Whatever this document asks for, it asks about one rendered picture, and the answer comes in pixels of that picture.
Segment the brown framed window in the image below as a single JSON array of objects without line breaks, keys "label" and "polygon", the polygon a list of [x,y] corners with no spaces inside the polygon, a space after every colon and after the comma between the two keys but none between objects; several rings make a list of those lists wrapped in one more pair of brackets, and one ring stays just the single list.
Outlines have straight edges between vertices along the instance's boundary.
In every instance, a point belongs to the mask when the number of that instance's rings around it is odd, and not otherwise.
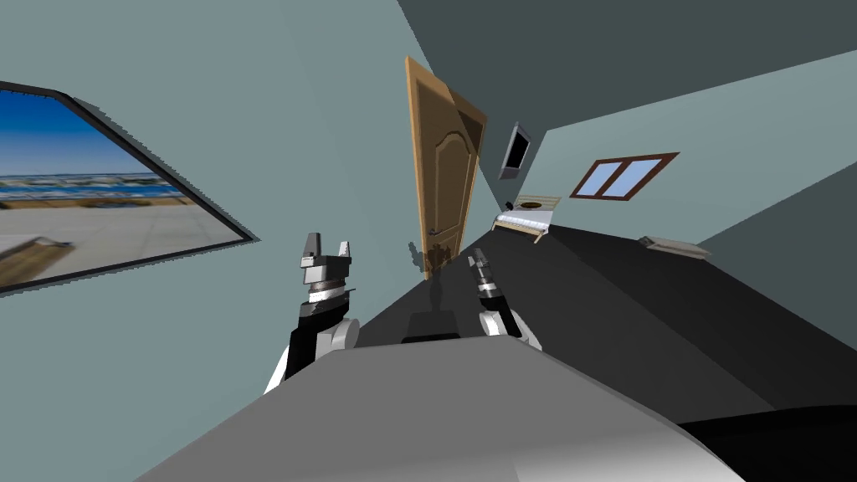
[{"label": "brown framed window", "polygon": [[679,152],[668,152],[597,160],[569,197],[629,201],[678,155]]}]

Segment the brown wooden door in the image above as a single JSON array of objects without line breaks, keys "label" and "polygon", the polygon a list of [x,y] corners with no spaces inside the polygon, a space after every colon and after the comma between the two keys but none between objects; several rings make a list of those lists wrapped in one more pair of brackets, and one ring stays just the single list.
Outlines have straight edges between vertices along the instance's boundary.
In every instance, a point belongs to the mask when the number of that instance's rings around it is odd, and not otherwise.
[{"label": "brown wooden door", "polygon": [[[426,279],[460,252],[487,116],[406,57],[410,136]],[[431,228],[442,230],[429,236]]]}]

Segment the black wall television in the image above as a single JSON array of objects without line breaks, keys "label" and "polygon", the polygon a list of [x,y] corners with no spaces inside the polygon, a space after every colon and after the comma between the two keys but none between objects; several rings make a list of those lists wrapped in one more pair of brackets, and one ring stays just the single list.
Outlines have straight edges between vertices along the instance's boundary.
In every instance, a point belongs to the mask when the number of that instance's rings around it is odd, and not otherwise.
[{"label": "black wall television", "polygon": [[499,180],[514,179],[519,175],[530,145],[530,135],[525,131],[520,122],[516,122],[512,129],[504,161],[500,169]]}]

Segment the flat grey wall shelf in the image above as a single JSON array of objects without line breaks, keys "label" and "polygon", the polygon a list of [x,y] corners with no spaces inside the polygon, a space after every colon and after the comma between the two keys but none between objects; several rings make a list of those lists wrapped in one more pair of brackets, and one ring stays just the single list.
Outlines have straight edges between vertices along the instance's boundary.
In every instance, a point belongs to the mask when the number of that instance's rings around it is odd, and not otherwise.
[{"label": "flat grey wall shelf", "polygon": [[698,245],[666,238],[643,236],[639,239],[639,242],[647,249],[677,254],[689,258],[706,259],[711,256],[709,251]]}]

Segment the white bed with wooden frame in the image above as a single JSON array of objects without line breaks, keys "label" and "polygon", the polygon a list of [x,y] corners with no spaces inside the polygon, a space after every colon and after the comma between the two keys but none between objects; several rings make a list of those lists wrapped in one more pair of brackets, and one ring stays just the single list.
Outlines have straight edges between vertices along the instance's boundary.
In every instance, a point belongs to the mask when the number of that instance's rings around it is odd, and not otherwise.
[{"label": "white bed with wooden frame", "polygon": [[530,234],[537,244],[549,232],[552,216],[561,200],[562,197],[520,195],[495,217],[491,230],[501,227]]}]

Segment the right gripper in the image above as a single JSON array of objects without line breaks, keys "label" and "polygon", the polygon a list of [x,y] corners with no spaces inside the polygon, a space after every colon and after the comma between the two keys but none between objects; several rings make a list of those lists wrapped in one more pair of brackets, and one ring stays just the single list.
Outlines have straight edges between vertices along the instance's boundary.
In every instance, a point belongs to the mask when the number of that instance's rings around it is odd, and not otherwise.
[{"label": "right gripper", "polygon": [[478,290],[495,290],[496,284],[490,264],[487,263],[483,250],[475,248],[468,255],[471,272],[475,278]]}]

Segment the black framed beach picture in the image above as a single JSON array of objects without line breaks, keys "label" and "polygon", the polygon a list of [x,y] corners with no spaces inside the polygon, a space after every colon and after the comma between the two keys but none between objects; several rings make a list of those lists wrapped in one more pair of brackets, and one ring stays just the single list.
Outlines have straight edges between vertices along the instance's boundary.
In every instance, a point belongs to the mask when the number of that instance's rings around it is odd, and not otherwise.
[{"label": "black framed beach picture", "polygon": [[254,241],[98,108],[0,81],[0,296]]}]

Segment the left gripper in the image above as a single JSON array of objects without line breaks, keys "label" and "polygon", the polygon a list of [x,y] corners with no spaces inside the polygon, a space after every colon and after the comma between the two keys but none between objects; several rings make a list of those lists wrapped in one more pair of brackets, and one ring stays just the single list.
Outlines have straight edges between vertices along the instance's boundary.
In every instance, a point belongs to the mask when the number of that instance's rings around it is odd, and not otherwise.
[{"label": "left gripper", "polygon": [[306,237],[300,268],[303,270],[303,284],[344,281],[352,264],[350,243],[342,241],[338,256],[321,255],[321,234],[309,233]]}]

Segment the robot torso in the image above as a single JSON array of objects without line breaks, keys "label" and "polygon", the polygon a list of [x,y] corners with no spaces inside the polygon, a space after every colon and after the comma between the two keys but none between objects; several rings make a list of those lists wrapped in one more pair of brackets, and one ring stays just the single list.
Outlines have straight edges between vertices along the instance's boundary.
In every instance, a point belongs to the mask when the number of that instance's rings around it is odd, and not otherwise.
[{"label": "robot torso", "polygon": [[135,482],[744,482],[510,336],[329,351]]}]

